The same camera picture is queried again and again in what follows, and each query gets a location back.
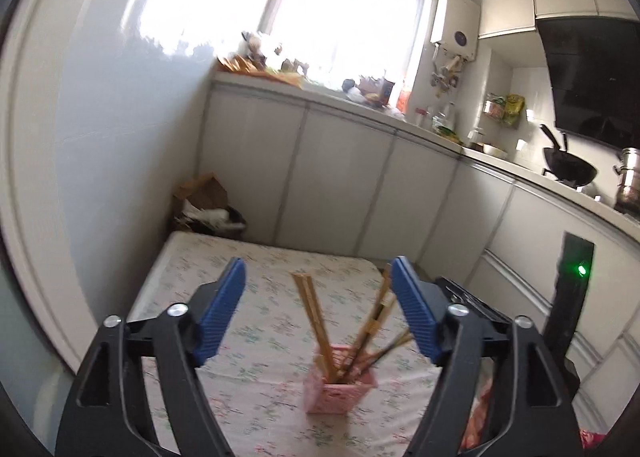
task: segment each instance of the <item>floral pattern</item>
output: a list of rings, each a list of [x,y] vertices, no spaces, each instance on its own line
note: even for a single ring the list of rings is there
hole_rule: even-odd
[[[209,405],[238,457],[401,456],[429,402],[439,369],[415,344],[376,368],[378,388],[346,416],[306,415],[302,381],[316,344],[292,271],[313,276],[332,343],[350,343],[374,302],[382,278],[372,263],[277,247],[174,233],[130,320],[154,317],[196,288],[215,281],[232,257],[244,259],[247,285],[218,355],[198,370]],[[370,348],[383,347],[406,326],[395,309]],[[163,446],[178,451],[152,359],[145,385]]]

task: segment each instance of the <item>white water heater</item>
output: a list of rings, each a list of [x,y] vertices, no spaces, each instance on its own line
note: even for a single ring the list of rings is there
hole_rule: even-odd
[[[459,54],[465,60],[476,58],[480,6],[472,0],[438,0],[431,32],[431,43]]]

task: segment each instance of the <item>pink plastic holder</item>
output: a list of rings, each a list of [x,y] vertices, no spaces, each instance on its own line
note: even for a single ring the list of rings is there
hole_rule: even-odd
[[[339,365],[351,347],[332,345],[332,348],[334,365]],[[362,374],[356,383],[336,385],[327,383],[322,371],[313,364],[306,373],[303,384],[303,405],[306,413],[345,414],[355,407],[370,389],[377,387],[378,382],[371,369]]]

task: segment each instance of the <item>wok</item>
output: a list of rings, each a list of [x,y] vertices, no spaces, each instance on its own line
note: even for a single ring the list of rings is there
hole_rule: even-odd
[[[560,144],[549,127],[540,125],[540,128],[554,144],[553,148],[545,148],[544,154],[546,166],[554,176],[558,177],[558,180],[573,182],[575,186],[586,186],[595,179],[598,174],[596,167],[567,151],[566,134],[563,134],[565,150],[560,150]]]

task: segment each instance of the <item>blue gripper pad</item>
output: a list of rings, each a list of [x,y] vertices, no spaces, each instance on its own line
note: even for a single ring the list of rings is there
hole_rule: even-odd
[[[200,327],[201,341],[198,347],[191,352],[199,367],[205,361],[218,354],[218,348],[226,329],[229,327],[231,317],[236,312],[238,302],[244,291],[246,282],[246,269],[242,259],[232,259],[225,268],[224,273],[217,281],[218,292],[211,301],[207,310],[201,316]]]
[[[405,257],[398,257],[391,263],[391,288],[398,297],[409,330],[420,353],[435,361],[442,353],[438,343],[438,323],[420,292],[422,285],[424,283]]]

